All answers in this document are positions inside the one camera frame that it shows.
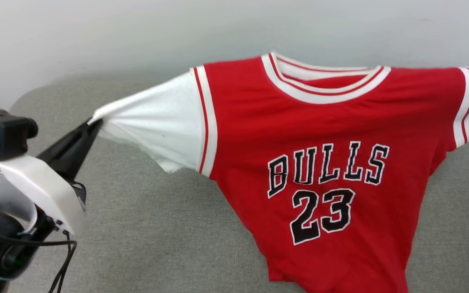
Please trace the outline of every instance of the black mount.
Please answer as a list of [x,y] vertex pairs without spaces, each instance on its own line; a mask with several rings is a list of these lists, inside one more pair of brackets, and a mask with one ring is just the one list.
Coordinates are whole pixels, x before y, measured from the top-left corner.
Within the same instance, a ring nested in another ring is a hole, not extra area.
[[86,121],[37,156],[70,183],[83,202],[86,202],[86,191],[82,184],[75,181],[75,177],[102,124],[102,120],[97,120],[91,125],[88,125],[88,121]]
[[0,161],[21,156],[28,151],[26,141],[37,135],[33,119],[10,115],[0,109]]

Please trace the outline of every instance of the gray couch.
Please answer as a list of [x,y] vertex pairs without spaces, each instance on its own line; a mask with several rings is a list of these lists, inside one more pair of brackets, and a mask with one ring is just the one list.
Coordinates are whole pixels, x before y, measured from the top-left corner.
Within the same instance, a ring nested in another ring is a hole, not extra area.
[[[31,91],[11,112],[39,124],[34,155],[95,108],[154,84],[66,82]],[[99,138],[78,180],[89,191],[88,222],[63,292],[303,292],[267,280],[251,235],[215,183],[194,171],[166,174],[140,150]],[[9,292],[47,292],[65,255],[65,247],[41,248]],[[412,293],[469,293],[469,144],[430,180],[406,276]]]

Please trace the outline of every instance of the basketball jersey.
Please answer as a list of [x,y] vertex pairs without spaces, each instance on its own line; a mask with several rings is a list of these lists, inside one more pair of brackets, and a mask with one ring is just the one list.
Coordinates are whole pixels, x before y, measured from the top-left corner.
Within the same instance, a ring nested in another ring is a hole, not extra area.
[[429,176],[469,141],[469,68],[315,67],[275,53],[195,67],[98,109],[101,136],[216,181],[270,280],[407,292]]

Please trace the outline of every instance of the white collar trim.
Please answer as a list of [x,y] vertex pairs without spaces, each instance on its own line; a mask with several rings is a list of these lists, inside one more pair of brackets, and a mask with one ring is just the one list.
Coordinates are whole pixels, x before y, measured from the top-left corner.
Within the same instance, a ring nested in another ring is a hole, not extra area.
[[[319,67],[301,63],[274,52],[262,55],[262,62],[269,80],[285,94],[311,104],[333,104],[357,98],[376,88],[390,73],[390,67]],[[285,77],[314,80],[338,76],[360,76],[361,80],[345,87],[324,89],[312,87]]]

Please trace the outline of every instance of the black cable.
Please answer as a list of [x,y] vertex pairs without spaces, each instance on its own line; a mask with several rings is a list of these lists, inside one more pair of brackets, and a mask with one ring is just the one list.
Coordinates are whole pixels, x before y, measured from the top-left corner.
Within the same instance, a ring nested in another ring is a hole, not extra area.
[[[65,233],[65,235],[66,235],[66,239],[68,241],[70,241],[70,234]],[[49,293],[53,293],[53,290],[55,289],[55,285],[57,285],[57,282],[59,282],[59,287],[57,288],[57,293],[61,293],[61,288],[63,287],[63,281],[65,280],[66,271],[68,270],[68,266],[70,265],[70,260],[73,256],[74,250],[75,250],[75,248],[72,249],[70,247],[70,245],[68,245],[67,258],[65,260],[65,263],[63,264],[63,266],[61,267],[61,269],[59,270],[59,272],[55,276],[54,283],[52,283],[52,287],[50,288]]]
[[69,234],[66,234],[66,236],[67,236],[67,241],[42,241],[41,242],[41,241],[22,241],[19,239],[13,239],[13,238],[0,235],[0,241],[19,244],[19,245],[34,246],[34,247],[67,245],[68,254],[66,256],[65,262],[63,263],[63,266],[61,267],[61,269],[55,276],[54,282],[52,283],[52,287],[50,288],[50,291],[48,292],[48,293],[53,293],[55,290],[55,287],[57,286],[57,283],[60,281],[59,288],[57,290],[57,293],[60,293],[61,287],[63,286],[65,274],[68,269],[68,265],[70,264],[70,260],[73,256],[73,253],[75,252],[75,249],[77,248],[77,241],[70,240]]
[[84,191],[84,194],[86,194],[86,186],[84,186],[84,184],[77,182],[77,181],[74,181],[73,184],[79,185],[81,189]]
[[[70,234],[68,233],[66,233],[66,240],[70,241]],[[72,251],[71,246],[70,245],[67,245],[67,246],[68,246],[68,254],[70,254]],[[65,280],[65,275],[66,275],[67,270],[68,270],[68,267],[65,268],[65,270],[63,271],[63,275],[61,276],[59,280],[59,287],[57,288],[57,293],[61,293],[61,288],[63,287],[63,282]]]

